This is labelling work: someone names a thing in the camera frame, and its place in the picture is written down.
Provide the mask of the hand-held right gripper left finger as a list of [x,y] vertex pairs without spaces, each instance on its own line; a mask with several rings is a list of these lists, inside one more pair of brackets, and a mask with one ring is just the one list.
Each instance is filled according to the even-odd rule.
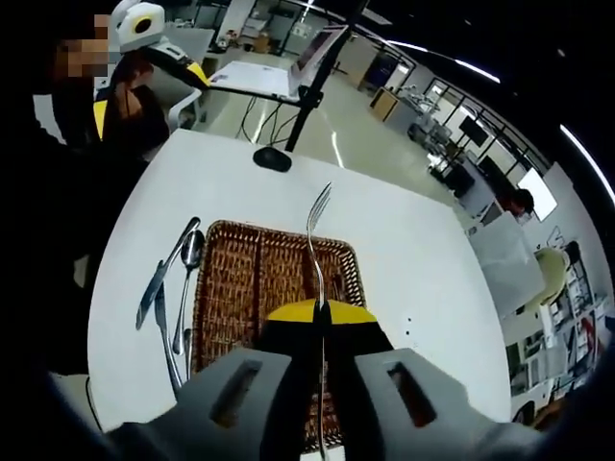
[[320,345],[317,325],[278,309],[253,348],[236,348],[194,374],[168,411],[111,431],[110,459],[299,459]]

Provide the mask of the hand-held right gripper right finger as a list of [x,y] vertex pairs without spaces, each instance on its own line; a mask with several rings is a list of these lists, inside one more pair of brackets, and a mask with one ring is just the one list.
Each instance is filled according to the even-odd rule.
[[348,460],[531,460],[535,430],[490,419],[464,385],[411,349],[396,349],[363,307],[325,310],[327,386]]

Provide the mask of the person's left hand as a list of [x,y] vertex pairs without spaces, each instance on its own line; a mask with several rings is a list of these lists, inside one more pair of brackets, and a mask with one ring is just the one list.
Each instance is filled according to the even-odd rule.
[[140,52],[125,54],[115,67],[115,101],[119,117],[129,119],[142,114],[142,104],[135,91],[148,85],[154,74],[154,66]]

